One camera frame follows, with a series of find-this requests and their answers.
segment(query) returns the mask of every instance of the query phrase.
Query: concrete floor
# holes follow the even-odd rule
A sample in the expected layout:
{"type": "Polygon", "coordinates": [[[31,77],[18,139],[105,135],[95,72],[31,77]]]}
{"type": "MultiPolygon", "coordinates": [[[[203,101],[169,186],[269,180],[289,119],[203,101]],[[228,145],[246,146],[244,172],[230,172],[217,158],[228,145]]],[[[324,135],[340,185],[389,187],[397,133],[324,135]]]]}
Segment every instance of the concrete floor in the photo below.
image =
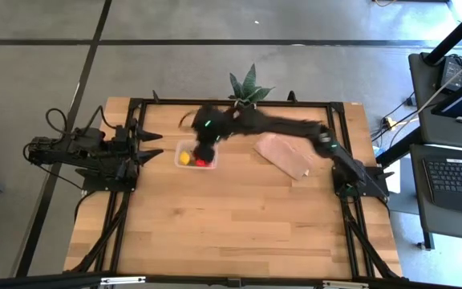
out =
{"type": "MultiPolygon", "coordinates": [[[[0,38],[91,39],[103,0],[0,0],[0,38]]],[[[119,0],[111,6],[104,39],[442,39],[456,25],[443,3],[397,2],[381,9],[370,0],[119,0]]],[[[51,107],[69,109],[88,47],[0,47],[0,278],[13,274],[45,174],[22,159],[33,136],[55,136],[43,119],[51,107]]],[[[409,47],[99,47],[79,109],[84,125],[109,96],[225,98],[229,73],[256,63],[258,83],[275,86],[269,98],[365,104],[371,129],[412,92],[409,47]]],[[[399,119],[411,111],[403,108],[399,119]]],[[[81,182],[72,168],[61,174],[81,182]]],[[[30,273],[63,268],[79,192],[59,181],[30,273]]],[[[423,252],[417,216],[392,214],[403,273],[412,280],[462,286],[462,240],[436,237],[423,252]]],[[[169,289],[176,286],[165,285],[169,289]]]]}

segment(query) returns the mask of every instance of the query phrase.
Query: red object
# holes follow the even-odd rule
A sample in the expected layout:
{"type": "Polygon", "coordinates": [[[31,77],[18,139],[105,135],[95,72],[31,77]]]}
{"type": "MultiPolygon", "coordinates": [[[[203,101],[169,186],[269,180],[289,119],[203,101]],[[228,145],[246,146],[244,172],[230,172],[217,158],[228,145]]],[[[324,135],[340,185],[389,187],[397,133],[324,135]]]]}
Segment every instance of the red object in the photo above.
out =
{"type": "Polygon", "coordinates": [[[203,160],[196,160],[196,166],[208,166],[203,160]]]}

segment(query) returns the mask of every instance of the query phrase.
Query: wooden table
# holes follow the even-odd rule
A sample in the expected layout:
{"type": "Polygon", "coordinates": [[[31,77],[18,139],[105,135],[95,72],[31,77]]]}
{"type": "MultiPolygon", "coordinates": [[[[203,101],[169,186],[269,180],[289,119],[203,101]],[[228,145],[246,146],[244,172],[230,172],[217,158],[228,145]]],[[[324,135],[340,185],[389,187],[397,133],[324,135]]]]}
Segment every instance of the wooden table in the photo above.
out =
{"type": "MultiPolygon", "coordinates": [[[[111,124],[125,121],[128,103],[129,98],[108,99],[105,115],[111,124]]],[[[193,109],[197,107],[147,106],[144,129],[164,137],[140,147],[164,152],[140,171],[130,199],[118,272],[350,278],[342,213],[330,175],[332,161],[314,155],[306,140],[287,137],[292,145],[314,156],[310,175],[295,181],[253,150],[259,136],[233,136],[218,145],[216,169],[177,168],[174,153],[178,141],[194,139],[177,125],[193,109]]],[[[321,120],[324,124],[327,119],[323,108],[261,109],[271,115],[321,120]]],[[[345,111],[354,157],[365,165],[375,165],[363,106],[346,103],[345,111]]],[[[337,116],[334,122],[339,128],[337,116]]],[[[104,124],[101,129],[112,135],[104,124]]],[[[77,265],[100,236],[108,194],[94,193],[80,206],[65,269],[77,265]]],[[[371,243],[401,275],[386,208],[375,198],[362,200],[371,243]]],[[[110,241],[106,268],[111,249],[110,241]]],[[[356,250],[360,273],[365,275],[357,240],[356,250]]]]}

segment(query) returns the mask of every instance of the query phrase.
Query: brown paper bag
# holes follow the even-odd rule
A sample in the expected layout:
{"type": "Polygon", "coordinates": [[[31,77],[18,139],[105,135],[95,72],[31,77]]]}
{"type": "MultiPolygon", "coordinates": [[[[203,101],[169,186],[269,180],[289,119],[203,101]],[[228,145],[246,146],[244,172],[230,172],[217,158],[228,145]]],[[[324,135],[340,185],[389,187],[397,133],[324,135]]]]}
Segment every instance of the brown paper bag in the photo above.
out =
{"type": "Polygon", "coordinates": [[[254,149],[295,180],[300,180],[309,173],[310,158],[275,134],[263,136],[254,149]]]}

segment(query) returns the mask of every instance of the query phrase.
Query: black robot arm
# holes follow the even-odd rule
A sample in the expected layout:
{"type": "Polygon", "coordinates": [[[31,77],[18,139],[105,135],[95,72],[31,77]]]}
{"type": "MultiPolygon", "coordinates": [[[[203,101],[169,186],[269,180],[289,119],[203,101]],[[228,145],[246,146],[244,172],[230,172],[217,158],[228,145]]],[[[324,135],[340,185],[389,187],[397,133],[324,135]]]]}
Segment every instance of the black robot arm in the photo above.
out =
{"type": "Polygon", "coordinates": [[[192,128],[197,132],[198,141],[194,154],[206,162],[213,160],[213,146],[233,134],[273,132],[306,138],[320,157],[333,160],[334,186],[339,186],[336,188],[337,192],[345,197],[360,192],[362,195],[380,197],[384,202],[387,201],[387,192],[372,180],[361,161],[353,159],[336,141],[333,132],[320,122],[267,116],[253,107],[239,112],[230,108],[223,112],[211,105],[205,105],[197,111],[192,128]],[[351,186],[359,191],[351,192],[351,186]]]}
{"type": "Polygon", "coordinates": [[[88,191],[130,191],[136,187],[140,166],[163,152],[140,151],[139,142],[161,135],[145,132],[131,119],[124,127],[117,125],[115,136],[105,140],[97,128],[75,128],[60,138],[34,137],[24,148],[24,157],[34,165],[56,163],[78,167],[84,177],[82,188],[88,191]]]}

